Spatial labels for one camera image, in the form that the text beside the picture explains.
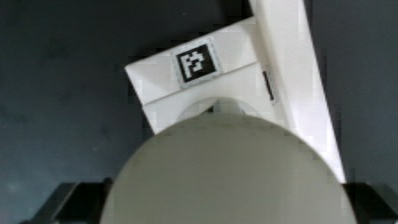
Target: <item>black background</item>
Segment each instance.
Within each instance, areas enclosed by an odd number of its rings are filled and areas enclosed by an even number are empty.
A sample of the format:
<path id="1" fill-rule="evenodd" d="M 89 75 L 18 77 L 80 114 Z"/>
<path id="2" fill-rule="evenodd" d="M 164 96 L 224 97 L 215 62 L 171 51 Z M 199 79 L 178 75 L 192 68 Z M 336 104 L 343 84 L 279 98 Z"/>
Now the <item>black background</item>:
<path id="1" fill-rule="evenodd" d="M 308 9 L 349 180 L 398 190 L 398 1 Z M 0 0 L 0 223 L 151 136 L 125 65 L 246 16 L 240 0 Z"/>

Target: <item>black and white square marker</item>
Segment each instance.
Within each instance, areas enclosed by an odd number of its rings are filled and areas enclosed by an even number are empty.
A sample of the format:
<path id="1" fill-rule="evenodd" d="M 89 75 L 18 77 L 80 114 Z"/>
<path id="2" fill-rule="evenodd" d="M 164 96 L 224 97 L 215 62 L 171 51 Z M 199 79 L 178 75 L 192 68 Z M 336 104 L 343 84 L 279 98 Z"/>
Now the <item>black and white square marker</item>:
<path id="1" fill-rule="evenodd" d="M 221 75 L 212 39 L 203 39 L 173 52 L 180 85 L 194 86 Z"/>

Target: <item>gray rounded object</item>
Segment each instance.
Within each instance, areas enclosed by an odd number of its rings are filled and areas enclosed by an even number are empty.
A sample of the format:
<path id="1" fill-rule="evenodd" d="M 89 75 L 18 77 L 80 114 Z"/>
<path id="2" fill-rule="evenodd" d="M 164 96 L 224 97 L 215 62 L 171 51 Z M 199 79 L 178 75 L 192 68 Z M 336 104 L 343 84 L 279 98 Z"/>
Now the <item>gray rounded object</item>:
<path id="1" fill-rule="evenodd" d="M 144 143 L 102 224 L 354 224 L 342 184 L 297 136 L 265 120 L 203 115 Z"/>

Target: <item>dark surface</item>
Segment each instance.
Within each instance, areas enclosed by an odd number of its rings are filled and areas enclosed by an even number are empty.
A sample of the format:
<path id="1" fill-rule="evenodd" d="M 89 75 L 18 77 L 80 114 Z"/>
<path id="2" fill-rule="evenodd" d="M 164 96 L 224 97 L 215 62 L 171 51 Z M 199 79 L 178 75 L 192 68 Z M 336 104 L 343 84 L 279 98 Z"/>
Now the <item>dark surface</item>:
<path id="1" fill-rule="evenodd" d="M 237 0 L 0 1 L 0 223 L 114 177 L 151 136 L 125 65 L 242 19 Z M 398 1 L 313 0 L 349 179 L 398 190 Z"/>
<path id="2" fill-rule="evenodd" d="M 359 224 L 395 224 L 398 214 L 391 209 L 372 186 L 365 183 L 350 183 L 345 185 L 349 199 L 356 211 Z"/>
<path id="3" fill-rule="evenodd" d="M 398 192 L 398 1 L 308 2 L 347 177 Z"/>
<path id="4" fill-rule="evenodd" d="M 228 0 L 0 0 L 2 224 L 63 182 L 116 177 L 151 136 L 123 67 L 242 12 Z"/>

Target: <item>black floor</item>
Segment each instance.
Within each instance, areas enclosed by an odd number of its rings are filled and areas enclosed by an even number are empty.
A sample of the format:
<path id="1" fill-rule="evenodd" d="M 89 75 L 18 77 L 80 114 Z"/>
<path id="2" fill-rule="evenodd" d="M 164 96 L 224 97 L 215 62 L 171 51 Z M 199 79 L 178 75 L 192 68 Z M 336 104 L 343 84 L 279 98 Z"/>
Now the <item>black floor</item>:
<path id="1" fill-rule="evenodd" d="M 308 7 L 349 179 L 398 190 L 398 1 Z M 247 15 L 240 0 L 0 1 L 0 223 L 151 136 L 125 65 Z"/>

